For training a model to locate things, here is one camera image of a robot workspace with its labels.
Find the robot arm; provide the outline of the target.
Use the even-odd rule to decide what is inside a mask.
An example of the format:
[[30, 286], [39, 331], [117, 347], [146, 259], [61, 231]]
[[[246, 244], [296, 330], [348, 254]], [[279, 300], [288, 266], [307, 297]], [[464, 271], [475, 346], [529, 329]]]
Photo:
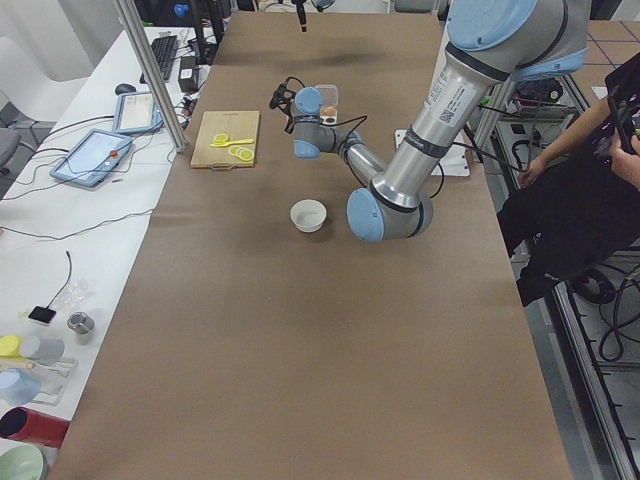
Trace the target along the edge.
[[321, 121], [322, 96], [314, 87], [302, 88], [290, 103], [294, 153], [335, 153], [362, 182], [347, 201], [349, 227], [360, 240], [417, 236], [433, 216], [423, 185], [487, 90], [578, 70], [590, 9], [588, 1], [456, 1], [447, 18], [444, 67], [389, 163], [357, 132]]

